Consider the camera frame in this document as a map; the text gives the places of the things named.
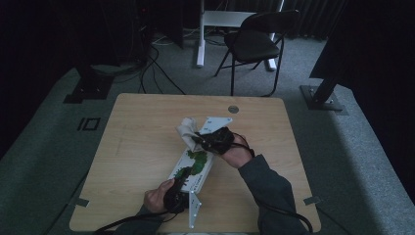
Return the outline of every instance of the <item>wooden table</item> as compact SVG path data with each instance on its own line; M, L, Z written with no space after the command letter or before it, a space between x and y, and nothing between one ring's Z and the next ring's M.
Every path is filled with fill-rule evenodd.
M230 106L239 112L231 114ZM192 117L231 117L228 127L247 137L257 154L293 185L298 213L321 228L284 102L276 98L120 94L70 221L74 231L93 231L136 214L144 192L167 180L186 145L175 126ZM202 191L195 228L188 211L159 232L256 232L257 205L237 169L216 158Z

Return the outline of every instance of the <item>chair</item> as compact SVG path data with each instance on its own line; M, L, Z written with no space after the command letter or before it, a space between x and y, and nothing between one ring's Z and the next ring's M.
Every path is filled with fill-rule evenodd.
M275 92L284 51L284 36L295 28L299 18L300 12L297 10L256 13L247 17L237 32L225 35L224 41L228 51L214 76L217 76L221 69L232 68L231 96L234 94L235 67L256 63L254 70L262 61L278 58L274 88L264 97L271 96ZM271 39L270 33L275 34L275 42ZM232 54L232 66L224 67L223 64L229 53Z

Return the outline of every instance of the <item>floor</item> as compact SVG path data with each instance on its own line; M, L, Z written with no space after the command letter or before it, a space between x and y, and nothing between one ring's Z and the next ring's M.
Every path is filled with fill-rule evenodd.
M208 39L221 42L218 36ZM196 67L198 42L192 35L183 49L159 40L154 44L158 52L153 49L151 56L186 94L227 96L230 70L212 76L226 48L211 43L203 68ZM324 44L312 38L288 39L273 95L286 104L310 188L321 199L316 206L322 229L316 234L413 234L414 205L352 92L341 86L335 89L345 107L343 113L312 111L304 102L300 86L321 82L309 79L309 74ZM56 83L0 162L0 234L91 234L70 231L73 200L80 193L116 96L143 93L139 74L118 75L106 100L82 104L63 104L79 80L76 70ZM256 70L238 68L235 95L266 93L273 74L263 65ZM149 67L141 81L147 93L180 94L157 66ZM83 118L100 123L96 130L82 130L78 127Z

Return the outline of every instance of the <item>tripod base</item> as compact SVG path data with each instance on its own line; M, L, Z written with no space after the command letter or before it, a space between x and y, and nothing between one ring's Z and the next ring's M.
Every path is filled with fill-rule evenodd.
M92 88L85 89L83 79L81 78L76 87L73 89L72 94L67 95L64 100L65 104L81 104L83 100L105 100L110 92L113 84L113 76L97 76L98 81L92 86Z
M313 100L315 91L318 86L300 86L302 95L304 96L305 102L310 110L323 110L323 111L334 111L339 116L348 116L346 107L341 105L336 98L336 95L332 93L324 103L317 103Z

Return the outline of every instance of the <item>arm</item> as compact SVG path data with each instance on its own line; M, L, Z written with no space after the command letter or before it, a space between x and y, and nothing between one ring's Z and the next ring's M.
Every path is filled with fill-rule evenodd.
M235 143L248 147L246 140L235 135ZM255 158L246 148L233 147L222 158L237 168L259 206L258 228L261 234L308 234L297 218L282 215L263 206L296 211L290 182L272 170L265 158Z
M163 182L158 189L150 190L145 193L144 205L139 214L165 212L163 198L165 193L174 184L174 179ZM153 235L161 226L164 216L151 217L149 219L133 220L123 223L115 231L115 235Z

